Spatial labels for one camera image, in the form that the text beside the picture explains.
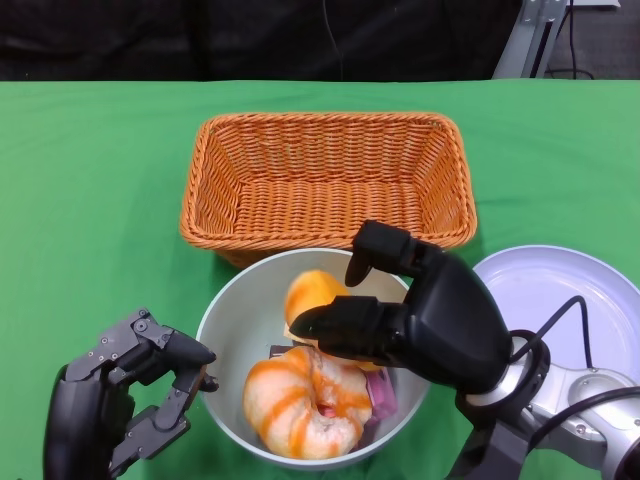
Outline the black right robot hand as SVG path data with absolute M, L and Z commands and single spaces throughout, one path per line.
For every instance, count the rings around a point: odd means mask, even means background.
M 499 383 L 511 337 L 487 288 L 463 260 L 406 230 L 367 220 L 352 242 L 346 285 L 359 285 L 371 270 L 411 278 L 404 299 L 338 296 L 297 316 L 291 332 L 334 357 L 405 368 L 464 394 Z

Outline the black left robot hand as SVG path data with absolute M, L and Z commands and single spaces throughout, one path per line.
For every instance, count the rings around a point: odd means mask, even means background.
M 196 339 L 160 325 L 140 308 L 56 377 L 46 422 L 47 479 L 116 479 L 154 458 L 190 428 L 186 412 L 198 392 L 214 392 L 207 374 L 215 354 Z M 161 405 L 136 411 L 131 385 L 174 374 Z

